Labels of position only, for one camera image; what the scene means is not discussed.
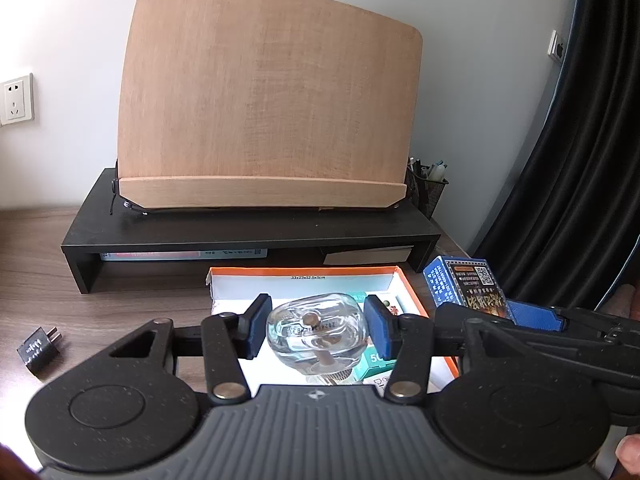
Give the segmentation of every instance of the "finger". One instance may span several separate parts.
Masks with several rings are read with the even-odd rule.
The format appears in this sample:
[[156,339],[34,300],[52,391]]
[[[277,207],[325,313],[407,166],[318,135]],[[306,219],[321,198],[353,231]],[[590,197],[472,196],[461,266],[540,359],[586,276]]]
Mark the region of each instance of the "finger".
[[620,285],[613,296],[605,303],[600,311],[603,314],[611,314],[612,316],[629,317],[631,312],[631,300],[636,293],[633,285],[625,283]]
[[0,480],[38,480],[38,477],[10,449],[0,446]]
[[640,320],[640,290],[636,287],[636,293],[631,299],[631,309],[629,312],[629,317],[631,319]]
[[620,463],[631,474],[640,474],[640,434],[627,435],[616,448]]

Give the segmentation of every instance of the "human hand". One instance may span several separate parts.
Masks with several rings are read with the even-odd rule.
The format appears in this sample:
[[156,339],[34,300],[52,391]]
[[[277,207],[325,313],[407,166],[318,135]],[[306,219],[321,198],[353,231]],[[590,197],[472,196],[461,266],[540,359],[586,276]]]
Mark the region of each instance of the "human hand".
[[623,438],[616,448],[616,456],[627,471],[640,474],[640,434]]
[[13,451],[0,444],[0,480],[38,480]]

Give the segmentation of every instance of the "blue rubber pad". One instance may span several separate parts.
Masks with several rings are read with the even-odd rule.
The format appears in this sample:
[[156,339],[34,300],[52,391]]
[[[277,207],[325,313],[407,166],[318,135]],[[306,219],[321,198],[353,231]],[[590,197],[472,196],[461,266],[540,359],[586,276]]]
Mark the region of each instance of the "blue rubber pad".
[[267,333],[267,318],[271,313],[271,296],[260,294],[242,316],[249,318],[248,337],[244,343],[244,359],[257,357]]
[[364,319],[376,352],[385,361],[396,359],[402,346],[398,318],[386,309],[376,295],[364,300]]
[[507,300],[507,306],[511,320],[518,326],[562,332],[563,320],[549,308],[513,300]]

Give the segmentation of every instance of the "small green box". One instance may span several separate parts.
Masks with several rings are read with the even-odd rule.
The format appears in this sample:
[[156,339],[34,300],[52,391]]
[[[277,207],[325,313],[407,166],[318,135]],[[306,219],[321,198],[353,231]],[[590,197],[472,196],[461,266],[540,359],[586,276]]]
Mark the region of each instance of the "small green box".
[[395,359],[392,359],[391,361],[381,359],[378,352],[376,352],[376,347],[369,345],[365,348],[362,353],[362,357],[360,358],[360,362],[355,365],[351,374],[354,379],[361,381],[367,377],[371,377],[372,375],[392,370],[395,364]]

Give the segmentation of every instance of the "white wall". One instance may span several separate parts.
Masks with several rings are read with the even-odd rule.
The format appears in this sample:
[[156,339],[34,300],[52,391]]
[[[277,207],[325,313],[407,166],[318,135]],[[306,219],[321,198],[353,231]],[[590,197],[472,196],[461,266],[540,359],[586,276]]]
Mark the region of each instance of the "white wall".
[[[424,38],[412,153],[444,158],[436,219],[468,246],[540,108],[551,30],[574,0],[340,0]],[[33,72],[36,119],[0,128],[0,207],[81,203],[116,157],[118,92],[135,0],[2,0],[0,80]]]

